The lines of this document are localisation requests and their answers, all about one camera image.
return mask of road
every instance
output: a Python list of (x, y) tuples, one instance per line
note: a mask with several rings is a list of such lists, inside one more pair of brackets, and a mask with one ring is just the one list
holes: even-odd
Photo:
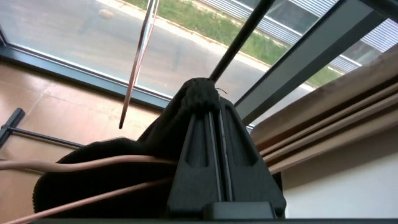
[[(110, 10), (113, 17), (99, 16), (100, 9)], [(0, 1), (0, 25), (11, 43), (128, 80), (142, 20), (95, 0), (10, 0)], [(173, 96), (186, 80), (208, 77), (222, 54), (155, 27), (137, 84)], [(234, 60), (216, 85), (235, 102), (263, 74)], [(260, 119), (307, 93), (296, 89)]]

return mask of grass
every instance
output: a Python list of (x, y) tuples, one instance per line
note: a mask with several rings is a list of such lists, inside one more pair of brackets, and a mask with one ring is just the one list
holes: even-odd
[[(141, 9), (146, 9), (147, 0), (125, 0)], [(190, 1), (160, 0), (158, 16), (229, 46), (241, 26), (227, 17), (210, 11), (198, 10)], [(241, 51), (264, 63), (273, 65), (289, 48), (275, 43), (272, 39), (252, 33)], [(307, 82), (322, 86), (340, 76), (339, 73), (323, 68)]]

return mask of black stand leg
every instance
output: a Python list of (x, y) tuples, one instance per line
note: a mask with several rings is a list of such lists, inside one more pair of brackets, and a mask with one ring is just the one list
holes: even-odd
[(63, 139), (54, 138), (54, 137), (51, 137), (51, 136), (46, 136), (46, 135), (43, 135), (43, 134), (38, 134), (38, 133), (34, 133), (32, 131), (26, 131), (26, 130), (17, 128), (18, 123), (21, 121), (21, 119), (24, 116), (25, 116), (24, 110), (18, 108), (18, 109), (16, 109), (14, 111), (14, 113), (8, 119), (6, 124), (1, 126), (1, 129), (0, 129), (0, 149), (3, 146), (3, 144), (7, 141), (8, 137), (12, 133), (20, 133), (20, 134), (24, 134), (26, 136), (32, 136), (32, 137), (39, 138), (39, 139), (45, 139), (45, 140), (48, 140), (48, 141), (61, 143), (61, 144), (67, 145), (67, 146), (73, 146), (73, 147), (82, 147), (83, 146), (82, 144), (77, 144), (77, 143), (66, 141), (66, 140), (63, 140)]

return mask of tiled floor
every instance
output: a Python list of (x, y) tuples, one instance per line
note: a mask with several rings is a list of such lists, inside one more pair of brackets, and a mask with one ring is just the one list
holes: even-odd
[[(124, 136), (137, 139), (158, 113), (130, 106), (122, 130), (120, 100), (0, 63), (0, 125), (16, 108), (26, 115), (18, 128), (80, 144)], [(57, 161), (71, 149), (11, 136), (0, 159)], [(32, 190), (39, 174), (0, 171), (0, 223), (33, 213)]]

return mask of black cloth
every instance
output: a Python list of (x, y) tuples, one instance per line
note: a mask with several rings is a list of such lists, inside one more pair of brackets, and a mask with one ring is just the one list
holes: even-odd
[[(220, 101), (214, 83), (207, 78), (191, 79), (184, 83), (137, 141), (118, 138), (94, 142), (71, 152), (58, 163), (71, 164), (120, 155), (148, 155), (177, 161), (191, 115), (219, 109)], [(175, 166), (165, 164), (126, 162), (78, 172), (47, 172), (35, 185), (34, 210), (41, 212), (123, 187), (172, 177), (175, 169)], [(138, 190), (51, 217), (160, 218), (165, 213), (170, 188), (171, 183)]]

